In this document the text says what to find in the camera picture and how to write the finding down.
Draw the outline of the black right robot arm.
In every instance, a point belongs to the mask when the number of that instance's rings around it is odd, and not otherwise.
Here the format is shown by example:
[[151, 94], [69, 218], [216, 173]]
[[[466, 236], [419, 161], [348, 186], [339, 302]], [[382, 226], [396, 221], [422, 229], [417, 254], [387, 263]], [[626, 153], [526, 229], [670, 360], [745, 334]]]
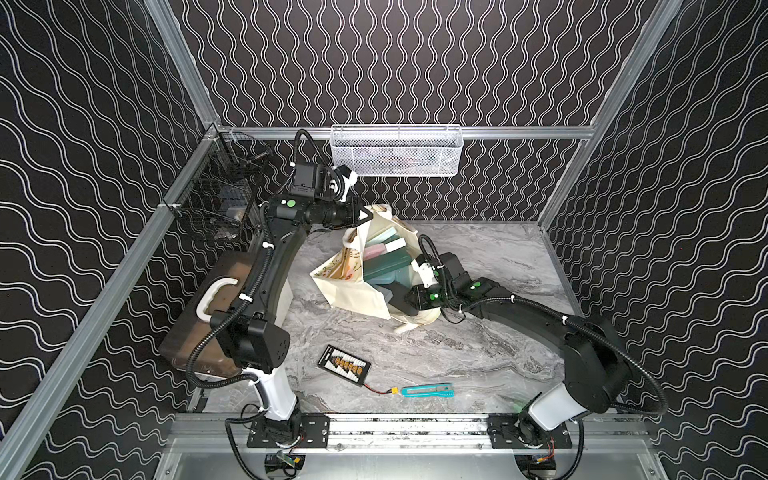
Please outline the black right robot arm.
[[[526, 435], [550, 432], [567, 420], [611, 408], [656, 417], [668, 410], [660, 382], [620, 346], [608, 321], [557, 311], [487, 279], [453, 289], [418, 285], [404, 294], [395, 294], [393, 301], [408, 314], [438, 308], [497, 322], [559, 355], [564, 362], [564, 379], [537, 395], [518, 417], [518, 428]], [[655, 406], [637, 407], [617, 400], [635, 373], [655, 391]]]

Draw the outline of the dark green pencil case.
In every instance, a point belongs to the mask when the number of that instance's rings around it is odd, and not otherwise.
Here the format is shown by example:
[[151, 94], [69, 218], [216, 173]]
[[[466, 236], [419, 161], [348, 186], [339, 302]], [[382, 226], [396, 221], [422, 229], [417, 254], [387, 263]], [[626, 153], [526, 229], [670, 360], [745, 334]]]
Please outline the dark green pencil case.
[[411, 262], [413, 258], [406, 249], [385, 253], [363, 262], [363, 279], [369, 284], [385, 285], [398, 282], [406, 287], [412, 285]]

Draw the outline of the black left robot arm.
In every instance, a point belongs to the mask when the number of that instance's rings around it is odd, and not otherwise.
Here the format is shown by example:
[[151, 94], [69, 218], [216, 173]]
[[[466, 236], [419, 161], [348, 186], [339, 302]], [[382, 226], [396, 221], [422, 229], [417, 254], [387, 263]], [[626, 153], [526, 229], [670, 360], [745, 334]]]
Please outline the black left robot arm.
[[[284, 197], [262, 204], [255, 262], [231, 306], [211, 315], [210, 332], [192, 349], [185, 367], [189, 383], [212, 390], [249, 381], [267, 419], [287, 422], [294, 417], [298, 400], [282, 368], [290, 335], [276, 325], [289, 270], [315, 225], [344, 230], [372, 218], [372, 212], [355, 198], [340, 202]], [[212, 342], [241, 369], [240, 374], [216, 381], [197, 375], [195, 363]]]

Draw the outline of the cream canvas tote bag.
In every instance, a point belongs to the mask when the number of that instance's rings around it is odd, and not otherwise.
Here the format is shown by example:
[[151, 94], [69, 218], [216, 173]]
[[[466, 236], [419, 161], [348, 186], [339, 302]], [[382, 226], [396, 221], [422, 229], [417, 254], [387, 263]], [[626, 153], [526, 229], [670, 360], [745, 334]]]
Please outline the cream canvas tote bag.
[[413, 307], [405, 296], [413, 287], [437, 283], [418, 245], [418, 231], [394, 215], [387, 204], [369, 205], [372, 219], [349, 228], [343, 247], [310, 273], [333, 308], [401, 325], [398, 333], [438, 319], [438, 307]]

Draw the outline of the black pencil case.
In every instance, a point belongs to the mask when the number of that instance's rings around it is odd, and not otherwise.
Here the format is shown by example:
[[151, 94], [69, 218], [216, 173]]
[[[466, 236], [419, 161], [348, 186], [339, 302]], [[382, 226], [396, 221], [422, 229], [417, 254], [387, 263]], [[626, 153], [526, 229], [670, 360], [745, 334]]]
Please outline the black pencil case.
[[382, 285], [382, 288], [391, 293], [388, 304], [408, 316], [416, 316], [420, 312], [419, 303], [416, 300], [416, 287], [406, 287], [398, 282]]

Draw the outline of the pink pencil case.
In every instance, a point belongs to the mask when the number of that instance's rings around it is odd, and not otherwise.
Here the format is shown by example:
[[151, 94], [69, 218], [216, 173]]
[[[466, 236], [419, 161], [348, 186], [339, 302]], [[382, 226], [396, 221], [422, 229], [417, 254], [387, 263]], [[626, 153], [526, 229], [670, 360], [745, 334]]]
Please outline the pink pencil case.
[[387, 252], [388, 247], [385, 243], [367, 246], [363, 252], [363, 261], [371, 260]]

